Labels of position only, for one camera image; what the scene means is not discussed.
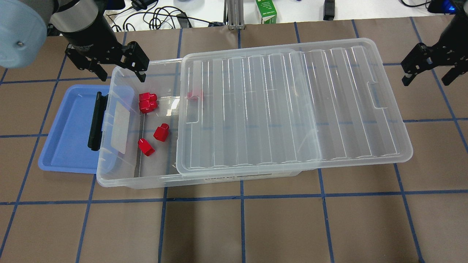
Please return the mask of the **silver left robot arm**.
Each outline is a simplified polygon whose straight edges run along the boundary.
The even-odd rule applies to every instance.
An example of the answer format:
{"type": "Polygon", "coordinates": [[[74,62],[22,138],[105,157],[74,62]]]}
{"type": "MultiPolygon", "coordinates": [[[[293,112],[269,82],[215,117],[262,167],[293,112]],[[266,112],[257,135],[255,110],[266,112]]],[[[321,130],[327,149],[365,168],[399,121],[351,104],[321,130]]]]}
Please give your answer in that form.
{"type": "MultiPolygon", "coordinates": [[[[118,42],[104,17],[106,10],[124,8],[123,0],[2,0],[1,66],[26,67],[36,58],[52,25],[68,40],[67,57],[79,70],[95,73],[105,81],[104,64],[131,70],[144,82],[149,58],[135,41],[118,42]]],[[[433,14],[454,14],[450,24],[433,46],[418,43],[401,62],[404,85],[439,66],[449,66],[442,77],[450,85],[467,72],[467,1],[427,0],[433,14]]]]}

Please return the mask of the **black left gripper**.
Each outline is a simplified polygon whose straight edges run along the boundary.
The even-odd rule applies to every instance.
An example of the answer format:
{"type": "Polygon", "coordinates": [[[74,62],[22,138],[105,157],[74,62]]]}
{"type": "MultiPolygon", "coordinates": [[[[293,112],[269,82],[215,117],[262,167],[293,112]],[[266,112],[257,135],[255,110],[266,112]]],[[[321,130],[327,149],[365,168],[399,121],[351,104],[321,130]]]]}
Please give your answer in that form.
{"type": "Polygon", "coordinates": [[[150,63],[146,53],[136,41],[119,43],[103,15],[97,15],[87,28],[62,35],[69,42],[67,58],[79,70],[88,70],[105,82],[107,72],[102,65],[114,64],[133,71],[140,82],[145,82],[150,63]]]}

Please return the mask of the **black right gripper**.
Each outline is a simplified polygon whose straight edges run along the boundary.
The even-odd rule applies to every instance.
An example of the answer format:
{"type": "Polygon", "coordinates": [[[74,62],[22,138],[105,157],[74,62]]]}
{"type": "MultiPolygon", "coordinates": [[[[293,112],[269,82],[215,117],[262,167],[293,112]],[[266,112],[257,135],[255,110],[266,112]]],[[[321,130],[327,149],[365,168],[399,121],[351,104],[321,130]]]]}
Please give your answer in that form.
{"type": "Polygon", "coordinates": [[[420,73],[438,66],[452,68],[442,77],[443,85],[450,85],[465,74],[467,65],[467,28],[446,28],[433,46],[416,44],[401,62],[401,79],[405,87],[420,73]]]}

